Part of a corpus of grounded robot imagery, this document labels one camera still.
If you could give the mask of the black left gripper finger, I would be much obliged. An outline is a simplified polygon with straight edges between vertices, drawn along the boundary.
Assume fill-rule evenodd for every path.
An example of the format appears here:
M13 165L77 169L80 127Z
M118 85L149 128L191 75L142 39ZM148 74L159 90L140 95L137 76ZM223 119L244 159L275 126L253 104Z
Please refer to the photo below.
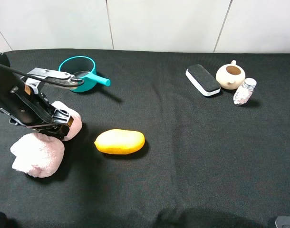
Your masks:
M68 135L74 118L68 111L55 108L53 113L53 123L44 129L44 134L60 139L61 141Z

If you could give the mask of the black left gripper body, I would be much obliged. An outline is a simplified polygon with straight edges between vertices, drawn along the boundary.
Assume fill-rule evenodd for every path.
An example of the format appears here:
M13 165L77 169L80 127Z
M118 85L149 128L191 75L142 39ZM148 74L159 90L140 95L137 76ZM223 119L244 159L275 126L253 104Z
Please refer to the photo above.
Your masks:
M43 94L35 94L23 81L0 82L0 112L19 125L36 130L57 128L52 115L55 108Z

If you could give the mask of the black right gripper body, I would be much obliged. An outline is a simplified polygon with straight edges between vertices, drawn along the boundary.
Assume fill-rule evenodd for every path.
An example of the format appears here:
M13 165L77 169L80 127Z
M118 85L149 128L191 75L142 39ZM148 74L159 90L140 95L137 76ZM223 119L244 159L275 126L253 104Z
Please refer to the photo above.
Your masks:
M275 220L276 228L290 228L290 216L278 216Z

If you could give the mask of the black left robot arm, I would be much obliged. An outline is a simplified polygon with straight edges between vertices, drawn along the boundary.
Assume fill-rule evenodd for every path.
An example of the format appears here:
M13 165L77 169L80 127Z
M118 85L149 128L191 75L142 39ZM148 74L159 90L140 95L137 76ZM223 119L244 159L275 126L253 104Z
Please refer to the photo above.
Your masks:
M74 118L68 111L54 107L37 85L23 81L22 72L10 67L8 57L0 52L0 112L9 116L9 123L33 129L47 136L64 140Z

